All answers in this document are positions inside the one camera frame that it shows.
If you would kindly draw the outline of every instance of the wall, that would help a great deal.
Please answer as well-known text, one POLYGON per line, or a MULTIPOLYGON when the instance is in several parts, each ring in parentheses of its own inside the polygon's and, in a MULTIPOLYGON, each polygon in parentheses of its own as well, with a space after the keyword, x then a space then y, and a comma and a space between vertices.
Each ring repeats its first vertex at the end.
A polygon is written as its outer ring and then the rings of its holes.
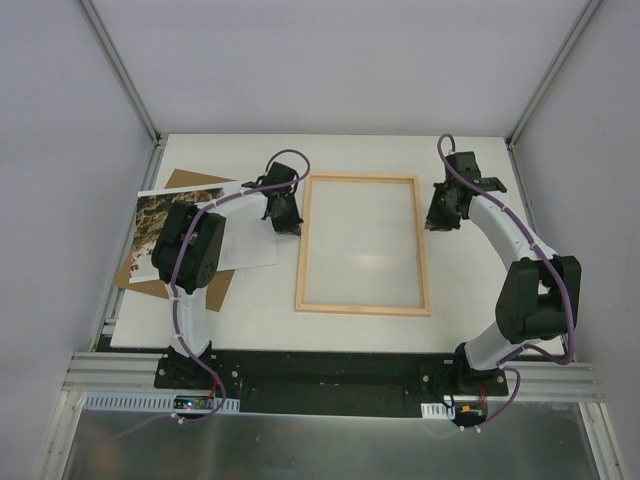
POLYGON ((31 476, 150 142, 72 1, 0 15, 0 477, 31 476))
POLYGON ((640 395, 640 3, 601 7, 516 148, 543 238, 583 265, 579 356, 594 362, 631 471, 640 395))
POLYGON ((163 132, 503 136, 586 0, 96 0, 163 132))

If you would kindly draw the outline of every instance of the white table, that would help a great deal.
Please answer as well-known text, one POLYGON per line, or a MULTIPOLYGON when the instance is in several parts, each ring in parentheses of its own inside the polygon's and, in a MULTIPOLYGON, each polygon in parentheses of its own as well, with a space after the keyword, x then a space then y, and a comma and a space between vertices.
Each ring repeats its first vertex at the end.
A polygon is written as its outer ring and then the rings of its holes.
MULTIPOLYGON (((156 179, 162 188, 174 169, 254 180, 278 150, 304 152, 317 171, 391 172, 420 176, 426 216, 433 183, 444 167, 437 137, 316 135, 171 135, 156 179)), ((473 150, 484 176, 496 176, 524 208, 502 138, 458 138, 473 150)), ((282 160, 298 171, 297 157, 282 160)), ((297 193, 302 205, 302 191, 297 193)), ((426 232, 432 315, 428 318, 299 313, 294 310, 300 239, 278 237, 278 265, 236 271, 222 310, 209 312, 214 348, 350 352, 452 352, 494 320, 505 279, 498 254, 482 232, 463 222, 454 232, 426 232)), ((172 335, 168 300, 126 291, 113 333, 113 347, 162 348, 172 335)), ((559 339, 544 342, 561 353, 559 339)))

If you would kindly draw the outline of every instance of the robotic arm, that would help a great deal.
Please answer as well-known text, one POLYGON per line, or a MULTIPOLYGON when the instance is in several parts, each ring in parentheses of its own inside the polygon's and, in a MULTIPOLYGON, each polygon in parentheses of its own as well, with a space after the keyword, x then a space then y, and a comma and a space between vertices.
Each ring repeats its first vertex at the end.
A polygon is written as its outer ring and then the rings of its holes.
POLYGON ((457 383, 464 389, 465 383, 471 387, 474 380, 493 373, 525 346, 569 333, 569 328, 575 327, 581 268, 575 257, 557 255, 517 219, 506 188, 497 178, 482 177, 473 152, 454 152, 442 158, 446 178, 435 185, 425 228, 450 231, 460 228, 461 219, 469 219, 487 236, 507 269, 495 322, 456 350, 457 383), (547 263, 563 285, 556 282, 547 263), (569 312, 563 287, 568 293, 569 312))

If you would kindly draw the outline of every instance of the light wood frame edge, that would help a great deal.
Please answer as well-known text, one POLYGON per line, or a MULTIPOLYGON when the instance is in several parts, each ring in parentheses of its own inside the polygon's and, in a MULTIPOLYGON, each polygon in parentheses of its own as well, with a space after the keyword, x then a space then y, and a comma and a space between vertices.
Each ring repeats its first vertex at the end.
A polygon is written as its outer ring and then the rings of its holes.
POLYGON ((296 281, 295 309, 298 312, 311 313, 343 313, 360 315, 393 315, 410 317, 428 317, 431 315, 431 296, 429 293, 429 276, 427 270, 427 254, 424 244, 422 224, 422 202, 420 198, 420 180, 417 175, 393 173, 343 173, 312 172, 306 178, 304 186, 304 205, 302 218, 302 235, 300 237, 300 256, 298 259, 298 278, 296 281), (306 303, 307 267, 309 265, 309 246, 311 243, 311 198, 313 181, 357 182, 357 183, 406 183, 411 185, 413 210, 415 215, 416 244, 418 261, 420 262, 420 307, 384 307, 367 305, 331 305, 306 303))

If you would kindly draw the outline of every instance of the brown cardboard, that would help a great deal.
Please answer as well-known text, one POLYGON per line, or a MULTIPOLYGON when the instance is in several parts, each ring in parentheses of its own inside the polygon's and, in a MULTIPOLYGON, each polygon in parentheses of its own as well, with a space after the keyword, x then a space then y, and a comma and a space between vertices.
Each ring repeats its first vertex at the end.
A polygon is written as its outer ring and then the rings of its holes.
MULTIPOLYGON (((186 170, 174 170, 171 177, 167 181, 165 188, 193 187, 196 185, 208 185, 210 183, 229 182, 227 178, 213 177, 202 173, 188 172, 186 170)), ((134 292, 146 293, 154 297, 169 299, 167 289, 161 280, 153 280, 150 282, 129 283, 129 269, 131 268, 131 255, 127 255, 124 263, 118 270, 113 284, 119 288, 133 290, 134 292)), ((222 307, 229 284, 233 278, 234 270, 225 272, 217 272, 213 276, 213 280, 207 288, 207 310, 219 312, 222 307)))

